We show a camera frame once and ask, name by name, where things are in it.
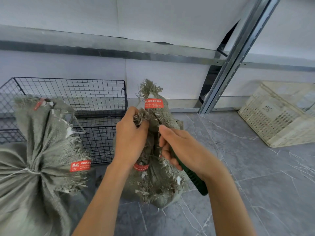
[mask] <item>red label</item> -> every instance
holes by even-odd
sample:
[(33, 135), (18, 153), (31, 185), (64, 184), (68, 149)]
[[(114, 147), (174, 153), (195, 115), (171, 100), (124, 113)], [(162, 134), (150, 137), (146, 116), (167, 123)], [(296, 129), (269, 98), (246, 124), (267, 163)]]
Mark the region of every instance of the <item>red label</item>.
[(134, 164), (134, 169), (137, 171), (145, 171), (149, 168), (149, 165), (138, 165), (137, 163)]
[(80, 171), (80, 170), (89, 170), (91, 169), (90, 160), (82, 160), (71, 163), (70, 172)]
[(35, 110), (35, 111), (41, 106), (41, 104), (44, 102), (45, 99), (46, 99), (46, 98), (41, 98), (41, 99), (37, 102), (37, 104), (36, 104), (35, 107), (34, 107), (34, 110)]
[(148, 98), (144, 102), (144, 108), (163, 108), (163, 100), (159, 98)]

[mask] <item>green knife handle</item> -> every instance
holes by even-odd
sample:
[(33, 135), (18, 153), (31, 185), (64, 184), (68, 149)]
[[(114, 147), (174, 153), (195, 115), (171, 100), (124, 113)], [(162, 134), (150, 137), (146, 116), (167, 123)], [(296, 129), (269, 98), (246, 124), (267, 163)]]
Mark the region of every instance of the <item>green knife handle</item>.
[(196, 186), (197, 190), (199, 190), (200, 194), (207, 195), (208, 194), (208, 189), (207, 189), (206, 183), (202, 179), (200, 179), (199, 176), (197, 176), (197, 174), (195, 172), (193, 172), (187, 166), (185, 166), (179, 160), (179, 158), (176, 156), (175, 153), (174, 153), (174, 156), (175, 156), (176, 160), (178, 161), (179, 165), (183, 168), (183, 170), (186, 172), (188, 177), (194, 183), (194, 185)]

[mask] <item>black wire grid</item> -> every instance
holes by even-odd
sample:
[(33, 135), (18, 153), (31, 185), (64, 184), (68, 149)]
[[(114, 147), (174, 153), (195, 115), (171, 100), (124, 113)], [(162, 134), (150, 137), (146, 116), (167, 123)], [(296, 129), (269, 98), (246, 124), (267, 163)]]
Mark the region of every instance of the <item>black wire grid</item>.
[[(0, 143), (26, 141), (15, 121), (13, 99), (23, 95), (62, 98), (76, 110), (80, 134), (92, 164), (110, 163), (114, 157), (116, 123), (128, 109), (124, 80), (14, 77), (0, 88)], [(74, 131), (82, 131), (73, 123)]]

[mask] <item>person's right hand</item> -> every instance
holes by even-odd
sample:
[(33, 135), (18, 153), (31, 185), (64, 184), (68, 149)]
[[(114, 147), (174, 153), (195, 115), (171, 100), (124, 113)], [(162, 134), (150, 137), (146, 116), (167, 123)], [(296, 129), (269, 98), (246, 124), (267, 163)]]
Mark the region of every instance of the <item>person's right hand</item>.
[(159, 145), (162, 156), (170, 161), (178, 170), (182, 170), (176, 158), (171, 158), (170, 146), (177, 157), (190, 170), (194, 171), (201, 179), (210, 171), (210, 166), (218, 159), (194, 139), (187, 131), (170, 129), (164, 125), (159, 127)]

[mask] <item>plastic crate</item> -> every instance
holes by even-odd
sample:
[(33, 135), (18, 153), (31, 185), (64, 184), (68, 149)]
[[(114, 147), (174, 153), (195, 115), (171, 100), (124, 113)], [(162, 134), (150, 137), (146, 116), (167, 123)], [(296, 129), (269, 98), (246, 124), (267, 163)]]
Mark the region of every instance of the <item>plastic crate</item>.
[(270, 147), (315, 142), (315, 85), (262, 82), (239, 115)]
[(124, 80), (11, 78), (0, 88), (0, 143), (25, 141), (13, 108), (13, 99), (23, 95), (62, 98), (76, 110), (86, 131), (80, 137), (92, 164), (112, 161), (116, 123), (128, 109)]

